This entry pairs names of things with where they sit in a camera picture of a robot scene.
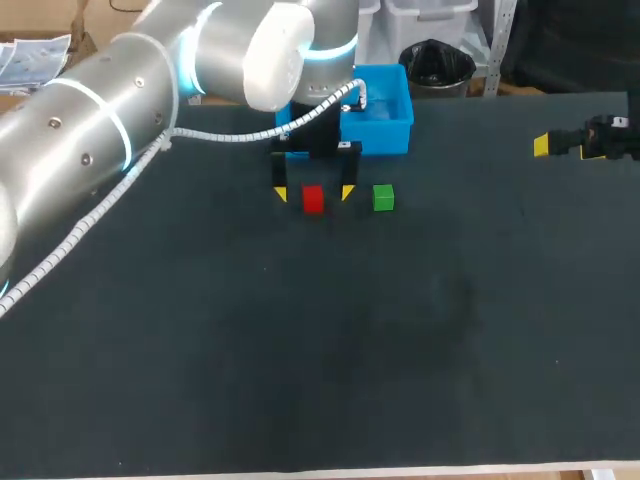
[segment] green cube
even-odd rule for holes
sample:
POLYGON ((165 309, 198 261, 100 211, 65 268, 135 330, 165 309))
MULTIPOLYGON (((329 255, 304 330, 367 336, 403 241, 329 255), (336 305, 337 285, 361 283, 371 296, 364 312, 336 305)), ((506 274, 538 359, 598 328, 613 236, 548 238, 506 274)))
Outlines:
POLYGON ((395 196, 393 195, 393 185, 373 186, 373 211, 389 212, 393 210, 395 196))

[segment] white storage bin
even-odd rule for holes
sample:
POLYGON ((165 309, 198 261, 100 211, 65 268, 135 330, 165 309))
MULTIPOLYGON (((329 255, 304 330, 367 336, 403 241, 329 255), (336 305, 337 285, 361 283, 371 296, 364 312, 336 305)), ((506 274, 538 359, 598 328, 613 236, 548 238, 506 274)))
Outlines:
POLYGON ((358 19, 358 46, 356 47, 356 63, 367 63, 369 51, 369 32, 373 23, 373 15, 380 10, 380 0, 360 0, 360 18, 358 19))
POLYGON ((478 0, 384 0, 383 23, 391 59, 431 38, 459 47, 478 0))

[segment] white cable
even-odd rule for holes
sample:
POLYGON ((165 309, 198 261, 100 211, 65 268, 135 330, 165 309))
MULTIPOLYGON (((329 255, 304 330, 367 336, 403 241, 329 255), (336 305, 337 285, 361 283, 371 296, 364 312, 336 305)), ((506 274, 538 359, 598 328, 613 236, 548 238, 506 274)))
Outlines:
POLYGON ((142 171, 149 165, 149 162, 158 153, 164 143, 166 133, 160 135, 153 141, 149 149, 140 158, 126 176, 120 181, 120 183, 105 197, 100 204, 91 210, 88 215, 84 216, 78 223, 76 223, 71 233, 58 245, 58 247, 45 258, 40 265, 34 268, 31 273, 24 277, 20 282, 16 284, 11 290, 9 290, 0 299, 0 319, 13 307, 18 300, 24 297, 29 290, 36 286, 36 284, 42 280, 53 268, 58 265, 64 257, 66 257, 71 250, 80 242, 91 228, 98 223, 105 213, 107 213, 111 207, 113 207, 120 197, 126 193, 133 182, 136 181, 142 171))
POLYGON ((262 132, 246 133, 242 135, 225 135, 219 133, 199 132, 197 130, 189 130, 187 128, 176 128, 173 131, 173 136, 224 143, 247 143, 268 140, 270 138, 279 137, 280 135, 289 133, 297 128, 302 127, 303 125, 306 125, 314 118, 318 117, 331 105, 339 102, 342 97, 344 97, 347 93, 349 93, 356 87, 360 88, 360 106, 364 109, 367 106, 367 84, 364 83, 364 80, 356 78, 355 80, 352 80, 351 82, 340 88, 338 91, 333 93, 329 98, 327 98, 324 102, 311 110, 309 113, 280 127, 270 128, 269 130, 263 130, 262 132))
MULTIPOLYGON (((342 97, 354 88, 360 88, 360 106, 364 109, 367 106, 367 87, 363 80, 356 79, 347 83, 337 92, 333 93, 324 102, 318 105, 311 112, 303 115, 286 125, 272 128, 257 133, 245 135, 218 135, 215 133, 198 132, 195 130, 187 130, 184 128, 174 129, 175 136, 188 138, 197 138, 214 142, 254 142, 258 140, 266 140, 291 132, 296 128, 309 123, 331 105, 338 102, 342 97)), ((85 215, 78 223, 76 223, 71 233, 62 241, 58 247, 47 256, 31 273, 18 282, 11 290, 9 290, 2 298, 0 298, 0 319, 22 298, 29 290, 35 287, 51 270, 53 270, 69 253, 78 245, 82 237, 84 237, 93 226, 120 200, 120 198, 131 188, 133 183, 140 176, 142 171, 147 168, 151 160, 156 156, 158 151, 167 145, 167 131, 156 138, 148 150, 142 155, 138 163, 136 163, 120 183, 95 207, 89 214, 85 215)))

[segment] trash can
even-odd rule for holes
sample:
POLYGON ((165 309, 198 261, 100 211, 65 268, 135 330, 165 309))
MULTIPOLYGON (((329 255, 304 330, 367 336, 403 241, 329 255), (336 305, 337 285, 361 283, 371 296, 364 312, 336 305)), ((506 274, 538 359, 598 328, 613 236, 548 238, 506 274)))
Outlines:
POLYGON ((466 53, 438 40, 425 40, 406 48, 404 66, 413 98, 464 97, 476 64, 466 53))

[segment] paper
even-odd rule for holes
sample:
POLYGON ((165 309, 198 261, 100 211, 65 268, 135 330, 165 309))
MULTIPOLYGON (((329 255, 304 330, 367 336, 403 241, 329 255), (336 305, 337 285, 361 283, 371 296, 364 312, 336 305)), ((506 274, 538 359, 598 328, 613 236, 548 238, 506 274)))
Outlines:
POLYGON ((38 87, 53 80, 64 67, 70 43, 71 35, 63 35, 51 40, 16 39, 13 48, 3 45, 0 59, 7 60, 0 68, 0 89, 38 87))
POLYGON ((0 74, 11 60, 14 49, 13 43, 0 43, 0 74))

